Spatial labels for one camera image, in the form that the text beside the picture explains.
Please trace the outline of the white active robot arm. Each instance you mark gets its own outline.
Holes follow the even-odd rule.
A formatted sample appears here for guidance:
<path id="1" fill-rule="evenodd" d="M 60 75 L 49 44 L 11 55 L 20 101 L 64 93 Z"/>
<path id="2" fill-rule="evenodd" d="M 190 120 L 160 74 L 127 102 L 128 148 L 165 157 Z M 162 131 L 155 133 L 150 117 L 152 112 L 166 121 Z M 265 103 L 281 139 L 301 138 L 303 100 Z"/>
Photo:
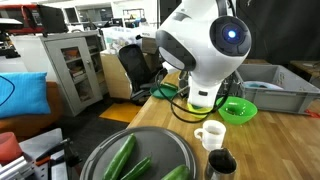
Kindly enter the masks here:
<path id="1" fill-rule="evenodd" d="M 245 60 L 251 33 L 236 0 L 182 0 L 155 34 L 162 58 L 189 73 L 188 103 L 211 108 L 222 81 Z"/>

